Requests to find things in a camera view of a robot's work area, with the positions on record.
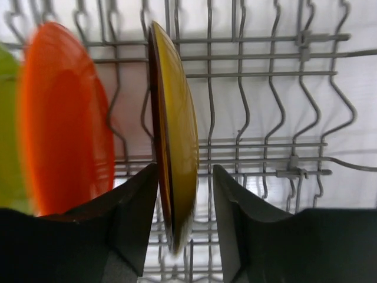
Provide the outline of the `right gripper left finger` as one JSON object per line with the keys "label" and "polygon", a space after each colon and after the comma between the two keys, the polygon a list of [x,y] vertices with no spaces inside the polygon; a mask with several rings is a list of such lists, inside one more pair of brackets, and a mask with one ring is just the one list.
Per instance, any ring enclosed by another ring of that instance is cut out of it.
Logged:
{"label": "right gripper left finger", "polygon": [[136,282],[144,271],[157,198],[150,164],[62,214],[1,209],[2,282]]}

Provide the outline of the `green plate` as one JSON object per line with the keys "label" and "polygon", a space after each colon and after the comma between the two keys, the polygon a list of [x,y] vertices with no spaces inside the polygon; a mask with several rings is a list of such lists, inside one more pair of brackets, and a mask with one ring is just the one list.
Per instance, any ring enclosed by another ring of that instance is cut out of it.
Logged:
{"label": "green plate", "polygon": [[18,61],[1,47],[1,206],[31,214],[16,136],[17,72]]}

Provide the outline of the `orange plate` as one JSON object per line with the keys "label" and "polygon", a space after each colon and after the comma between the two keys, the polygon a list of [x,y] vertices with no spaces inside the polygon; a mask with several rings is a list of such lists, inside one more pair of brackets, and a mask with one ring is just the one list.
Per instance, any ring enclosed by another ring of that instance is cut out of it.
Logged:
{"label": "orange plate", "polygon": [[16,108],[36,215],[64,213],[113,188],[107,112],[107,95],[83,44],[61,24],[42,24],[25,54]]}

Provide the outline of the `brown yellow patterned plate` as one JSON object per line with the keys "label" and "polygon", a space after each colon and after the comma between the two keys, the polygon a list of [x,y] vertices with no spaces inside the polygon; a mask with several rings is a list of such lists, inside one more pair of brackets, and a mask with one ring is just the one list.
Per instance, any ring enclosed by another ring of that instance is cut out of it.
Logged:
{"label": "brown yellow patterned plate", "polygon": [[178,256],[192,231],[199,141],[196,114],[180,55],[157,21],[148,30],[154,147],[167,243]]}

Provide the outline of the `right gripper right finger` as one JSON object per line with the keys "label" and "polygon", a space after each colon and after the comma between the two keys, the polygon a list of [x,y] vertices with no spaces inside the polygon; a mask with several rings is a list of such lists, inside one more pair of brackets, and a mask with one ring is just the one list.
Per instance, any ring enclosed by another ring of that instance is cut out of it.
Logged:
{"label": "right gripper right finger", "polygon": [[225,282],[375,282],[376,210],[285,212],[213,168]]}

